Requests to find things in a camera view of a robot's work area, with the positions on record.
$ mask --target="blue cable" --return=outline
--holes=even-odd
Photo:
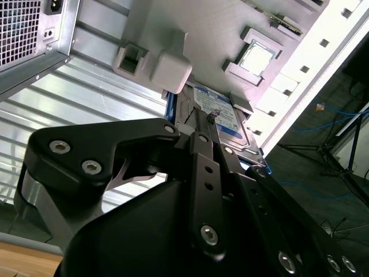
[[[349,197],[349,196],[352,196],[353,195],[353,193],[350,192],[350,193],[346,193],[344,195],[337,196],[337,197],[328,197],[328,196],[324,196],[324,195],[319,194],[314,189],[308,187],[305,184],[299,183],[299,182],[278,182],[278,184],[287,184],[287,185],[297,186],[299,188],[303,188],[303,189],[307,190],[315,198],[324,199],[324,200],[341,200],[341,199],[344,199],[346,197]]]
[[[345,112],[345,111],[341,111],[341,110],[337,109],[336,107],[333,107],[333,106],[331,106],[331,105],[329,105],[329,104],[322,104],[322,103],[317,103],[317,104],[323,105],[324,107],[329,108],[329,109],[331,109],[332,111],[335,111],[335,112],[337,112],[337,113],[339,113],[339,114],[346,114],[346,115],[358,115],[358,114],[367,114],[367,113],[369,113],[369,110],[362,111],[362,112],[360,112],[360,113],[347,113],[347,112]]]
[[[338,122],[341,122],[341,121],[345,121],[345,120],[348,120],[348,119],[351,119],[355,117],[354,115],[351,116],[351,117],[346,117],[346,118],[343,118],[343,119],[340,119],[340,120],[337,120],[336,122],[331,122],[331,123],[327,123],[327,124],[324,124],[324,125],[321,125],[321,126],[318,126],[318,127],[315,127],[315,128],[311,128],[311,129],[298,129],[298,128],[292,128],[293,130],[295,130],[296,132],[312,132],[312,131],[315,131],[315,130],[319,130],[319,129],[322,129],[322,128],[325,128],[329,125],[332,125],[332,124],[336,124]]]

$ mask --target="corrugated metal panel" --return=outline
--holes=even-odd
[[[82,1],[70,63],[0,103],[0,200],[12,203],[28,138],[35,130],[163,117],[166,102],[158,93],[111,70],[130,4],[130,0]],[[103,209],[164,180],[165,175],[159,174],[106,192]]]

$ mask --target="tripod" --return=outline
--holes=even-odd
[[[324,145],[290,145],[290,144],[281,144],[278,143],[277,145],[282,149],[285,149],[297,156],[300,156],[303,159],[309,160],[312,163],[315,163],[325,169],[329,169],[334,171],[335,174],[324,174],[324,176],[328,177],[339,177],[341,178],[349,190],[358,198],[360,199],[368,208],[369,208],[369,196],[362,190],[362,188],[355,182],[352,178],[351,174],[353,173],[352,166],[353,161],[355,159],[357,141],[359,139],[360,127],[362,125],[363,115],[360,115],[357,120],[350,126],[350,128],[346,129],[341,135],[333,137]],[[337,145],[337,143],[347,135],[353,128],[355,128],[355,133],[353,137],[353,143],[351,148],[350,159],[348,163],[348,167],[345,169],[342,165],[334,158],[331,154],[331,150]],[[320,154],[325,163],[322,163],[319,160],[316,160],[310,156],[307,156],[299,151],[316,151]]]

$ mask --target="floor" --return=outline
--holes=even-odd
[[[336,72],[280,143],[321,145],[330,132],[330,127],[314,132],[297,132],[294,128],[310,129],[332,122],[336,113],[330,110],[317,111],[316,103],[324,102],[336,108],[343,108],[351,99],[348,93],[350,84],[350,77],[341,71]],[[360,93],[359,89],[358,87],[353,90],[353,94]],[[355,112],[360,105],[359,101],[352,100],[345,111]],[[344,122],[337,124],[332,133],[337,133],[344,124]],[[321,160],[317,153],[311,151],[305,153],[312,158]],[[322,177],[320,175],[322,169],[318,165],[280,147],[275,147],[272,150],[267,161],[272,168],[272,176],[278,182],[291,182],[282,184],[284,189],[319,224],[330,227],[331,230],[336,229],[334,238],[338,243],[350,253],[353,259],[365,264],[369,258],[369,237],[367,235],[369,232],[369,209],[355,196],[344,196],[350,193],[344,182],[340,178]],[[364,179],[353,177],[359,185],[365,184]]]

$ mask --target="screw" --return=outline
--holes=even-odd
[[[200,233],[204,241],[211,245],[215,246],[218,243],[218,235],[217,232],[213,228],[211,228],[209,225],[204,225],[200,229]]]
[[[335,271],[341,272],[340,266],[337,264],[337,262],[334,260],[332,256],[328,256],[327,260],[328,260],[328,263],[333,267]]]
[[[285,270],[287,270],[290,274],[295,274],[296,267],[293,264],[292,260],[283,252],[279,252],[278,259],[281,265],[284,267]]]
[[[54,140],[50,142],[48,146],[50,147],[52,152],[57,154],[65,154],[70,151],[69,144],[62,140]]]
[[[259,174],[260,177],[266,178],[263,172],[260,169],[256,169],[256,173]]]
[[[229,147],[224,147],[224,150],[228,153],[228,154],[233,154],[233,151],[232,151],[232,149],[230,149]]]
[[[344,262],[344,265],[346,265],[346,267],[352,272],[355,273],[356,272],[356,268],[353,266],[353,264],[350,262],[350,260],[348,258],[346,258],[345,256],[342,256],[342,261]]]
[[[174,133],[174,129],[172,127],[170,127],[169,125],[166,125],[165,127],[165,130],[167,130],[168,132],[170,133]]]
[[[203,135],[199,135],[200,140],[202,140],[203,142],[207,143],[208,139],[206,137],[204,137]]]
[[[96,175],[101,172],[101,165],[95,160],[86,160],[82,164],[82,169],[87,174]]]

